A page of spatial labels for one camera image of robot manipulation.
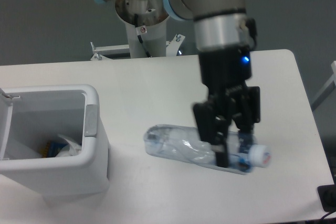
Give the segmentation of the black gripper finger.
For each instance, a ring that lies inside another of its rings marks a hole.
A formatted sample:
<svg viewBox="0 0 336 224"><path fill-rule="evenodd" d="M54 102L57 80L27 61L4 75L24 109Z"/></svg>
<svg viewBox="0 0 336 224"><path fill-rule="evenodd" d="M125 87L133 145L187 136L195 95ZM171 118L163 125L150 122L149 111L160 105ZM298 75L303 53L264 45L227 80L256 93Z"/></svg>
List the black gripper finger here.
<svg viewBox="0 0 336 224"><path fill-rule="evenodd" d="M203 103L195 103L193 112L201 141L210 143L211 150L215 153L215 165L227 168L227 137L232 122L233 102L228 100L218 103L210 99Z"/></svg>
<svg viewBox="0 0 336 224"><path fill-rule="evenodd" d="M242 86L233 94L232 116L240 133L253 133L254 125L260 122L260 87Z"/></svg>

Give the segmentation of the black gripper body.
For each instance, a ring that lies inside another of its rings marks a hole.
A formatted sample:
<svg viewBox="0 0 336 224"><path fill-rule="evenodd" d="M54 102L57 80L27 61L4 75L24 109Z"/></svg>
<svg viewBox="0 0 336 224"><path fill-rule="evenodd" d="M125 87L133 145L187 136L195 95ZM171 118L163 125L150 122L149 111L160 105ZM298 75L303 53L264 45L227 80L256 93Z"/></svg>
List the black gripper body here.
<svg viewBox="0 0 336 224"><path fill-rule="evenodd" d="M198 59L202 83L208 88L207 100L231 100L234 113L233 94L252 76L250 47L235 45L199 52Z"/></svg>

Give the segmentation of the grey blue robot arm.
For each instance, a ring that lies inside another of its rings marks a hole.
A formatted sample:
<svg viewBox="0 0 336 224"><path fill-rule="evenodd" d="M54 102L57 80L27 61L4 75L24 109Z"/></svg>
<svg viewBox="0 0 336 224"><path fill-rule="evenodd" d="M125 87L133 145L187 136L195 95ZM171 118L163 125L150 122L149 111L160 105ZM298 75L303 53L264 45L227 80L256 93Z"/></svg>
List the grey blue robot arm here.
<svg viewBox="0 0 336 224"><path fill-rule="evenodd" d="M95 0L105 3L110 0ZM215 165L229 166L228 129L235 123L251 136L260 120L260 89L248 87L250 53L257 45L254 19L245 0L114 0L127 28L130 56L166 54L166 32L155 28L168 18L191 20L207 100L193 106L198 132L215 154Z"/></svg>

